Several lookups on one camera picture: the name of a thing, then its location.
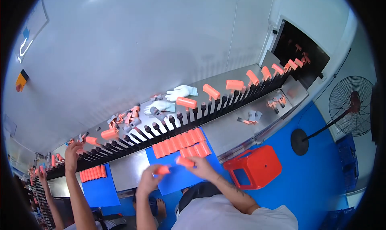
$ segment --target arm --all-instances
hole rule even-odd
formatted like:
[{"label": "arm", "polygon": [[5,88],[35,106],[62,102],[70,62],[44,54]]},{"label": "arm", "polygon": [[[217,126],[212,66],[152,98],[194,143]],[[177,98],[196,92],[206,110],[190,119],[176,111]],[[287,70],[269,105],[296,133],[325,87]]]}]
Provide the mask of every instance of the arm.
[{"label": "arm", "polygon": [[240,212],[252,214],[254,210],[260,207],[251,196],[238,189],[235,185],[229,183],[218,174],[205,158],[188,157],[188,159],[195,163],[196,168],[187,168],[187,170],[214,184]]},{"label": "arm", "polygon": [[82,148],[82,143],[74,142],[66,149],[66,182],[70,192],[71,208],[74,214],[76,229],[97,230],[91,209],[75,176],[76,163],[79,158],[79,155],[76,153],[76,151]]},{"label": "arm", "polygon": [[39,180],[43,186],[44,193],[45,193],[46,199],[47,199],[48,207],[51,211],[52,217],[54,218],[55,229],[63,230],[65,228],[65,225],[63,223],[62,218],[60,217],[59,210],[57,209],[57,207],[54,203],[54,198],[51,195],[51,191],[49,189],[49,186],[48,186],[48,183],[46,180],[46,173],[42,173],[39,171],[38,177],[39,177]]},{"label": "arm", "polygon": [[156,223],[151,214],[149,205],[149,194],[156,189],[157,184],[162,180],[164,175],[153,176],[155,170],[161,165],[151,165],[143,173],[139,182],[136,199],[137,199],[137,229],[138,230],[156,230]]}]

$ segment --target fan base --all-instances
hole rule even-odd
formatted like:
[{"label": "fan base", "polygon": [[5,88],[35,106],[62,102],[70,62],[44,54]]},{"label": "fan base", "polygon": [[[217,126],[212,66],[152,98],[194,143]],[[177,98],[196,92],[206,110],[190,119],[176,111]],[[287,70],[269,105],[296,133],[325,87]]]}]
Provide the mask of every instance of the fan base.
[{"label": "fan base", "polygon": [[297,155],[304,155],[308,151],[308,140],[302,141],[307,137],[306,132],[304,130],[297,128],[291,134],[291,146],[292,150]]}]

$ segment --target white glove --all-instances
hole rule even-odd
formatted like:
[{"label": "white glove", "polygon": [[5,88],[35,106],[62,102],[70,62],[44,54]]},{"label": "white glove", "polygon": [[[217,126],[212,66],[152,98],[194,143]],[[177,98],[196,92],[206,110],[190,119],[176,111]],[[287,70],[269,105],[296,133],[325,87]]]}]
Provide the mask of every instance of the white glove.
[{"label": "white glove", "polygon": [[176,104],[175,103],[168,103],[166,101],[155,101],[151,105],[145,107],[144,113],[146,115],[151,115],[150,108],[156,107],[159,111],[168,111],[168,112],[175,112],[176,111]]},{"label": "white glove", "polygon": [[175,102],[178,97],[186,97],[189,95],[198,96],[197,88],[188,85],[178,86],[177,88],[174,88],[174,91],[167,91],[166,93],[169,94],[165,96],[166,99],[171,102]]}]

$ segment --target power cord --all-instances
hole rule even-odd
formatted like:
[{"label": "power cord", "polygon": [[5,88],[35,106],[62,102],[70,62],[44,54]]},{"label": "power cord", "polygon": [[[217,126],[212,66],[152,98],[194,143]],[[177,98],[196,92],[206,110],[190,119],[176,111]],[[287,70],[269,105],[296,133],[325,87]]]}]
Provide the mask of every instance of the power cord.
[{"label": "power cord", "polygon": [[347,53],[347,56],[346,56],[346,58],[344,59],[343,63],[340,65],[340,68],[338,69],[337,73],[334,74],[334,76],[333,76],[331,82],[327,85],[327,87],[323,90],[323,92],[316,98],[316,100],[312,102],[312,104],[306,109],[306,111],[304,111],[304,113],[300,116],[300,119],[299,119],[299,121],[298,121],[298,126],[297,126],[297,128],[299,128],[299,123],[300,123],[300,121],[302,120],[303,115],[307,112],[307,110],[308,110],[312,105],[315,104],[315,102],[319,99],[319,97],[320,97],[320,96],[324,93],[324,91],[326,91],[326,89],[330,86],[330,84],[332,83],[332,81],[334,81],[334,79],[337,77],[337,75],[338,75],[340,69],[343,67],[343,64],[345,63],[346,59],[348,58],[348,56],[349,56],[349,54],[350,54],[350,51],[351,51],[351,48],[350,48],[349,52]]}]

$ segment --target red plastic stool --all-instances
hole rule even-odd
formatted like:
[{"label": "red plastic stool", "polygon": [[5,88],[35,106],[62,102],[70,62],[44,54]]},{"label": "red plastic stool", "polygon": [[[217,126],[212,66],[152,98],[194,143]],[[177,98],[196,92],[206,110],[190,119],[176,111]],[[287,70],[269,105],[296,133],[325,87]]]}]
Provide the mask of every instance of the red plastic stool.
[{"label": "red plastic stool", "polygon": [[[223,164],[229,171],[234,183],[239,189],[255,190],[265,187],[282,170],[280,161],[272,146],[262,146],[254,150],[246,150],[235,158]],[[237,180],[234,170],[243,169],[249,179],[250,185],[241,185]]]}]

